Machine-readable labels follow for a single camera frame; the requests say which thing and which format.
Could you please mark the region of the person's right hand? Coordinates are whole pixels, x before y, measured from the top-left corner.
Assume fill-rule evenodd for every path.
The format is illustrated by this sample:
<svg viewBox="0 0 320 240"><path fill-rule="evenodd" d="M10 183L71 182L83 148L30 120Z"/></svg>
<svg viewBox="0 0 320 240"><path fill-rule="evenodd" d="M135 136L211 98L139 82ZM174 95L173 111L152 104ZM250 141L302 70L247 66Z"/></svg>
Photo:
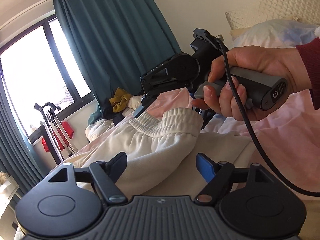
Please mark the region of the person's right hand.
<svg viewBox="0 0 320 240"><path fill-rule="evenodd" d="M227 52L234 87L242 104L247 97L254 106L246 113L251 121L262 120L279 109L289 95L312 89L308 72L297 48L263 48L246 46L233 48ZM223 56L212 62L208 82L214 83L225 74ZM212 86L204 86L203 99L196 98L192 106L212 109L224 117L243 120L231 85L226 83L218 96Z"/></svg>

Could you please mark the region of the red sleeve forearm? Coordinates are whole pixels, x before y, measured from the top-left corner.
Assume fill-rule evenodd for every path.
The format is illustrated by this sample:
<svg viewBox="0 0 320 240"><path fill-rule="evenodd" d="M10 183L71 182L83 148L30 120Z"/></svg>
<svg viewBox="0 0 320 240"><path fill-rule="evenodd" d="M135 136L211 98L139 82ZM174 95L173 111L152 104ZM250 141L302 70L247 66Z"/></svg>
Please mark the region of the red sleeve forearm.
<svg viewBox="0 0 320 240"><path fill-rule="evenodd" d="M320 71L319 71L319 37L315 38L311 42L296 46L300 57L306 68L311 88L309 89L313 107L315 110L319 109L319 90L320 90Z"/></svg>

